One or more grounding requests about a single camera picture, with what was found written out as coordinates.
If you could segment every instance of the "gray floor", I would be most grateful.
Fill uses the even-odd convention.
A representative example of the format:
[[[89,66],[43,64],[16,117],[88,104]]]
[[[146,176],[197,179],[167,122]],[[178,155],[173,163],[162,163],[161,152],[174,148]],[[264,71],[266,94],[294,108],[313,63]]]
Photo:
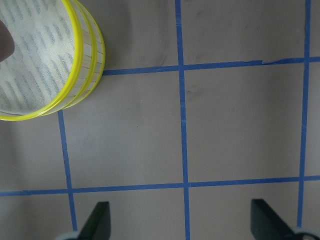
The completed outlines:
[[[309,0],[80,2],[106,71],[63,111],[67,154],[61,115],[0,122],[0,239],[54,239],[110,201],[112,240],[253,240],[252,198],[320,234],[319,0],[310,35]]]

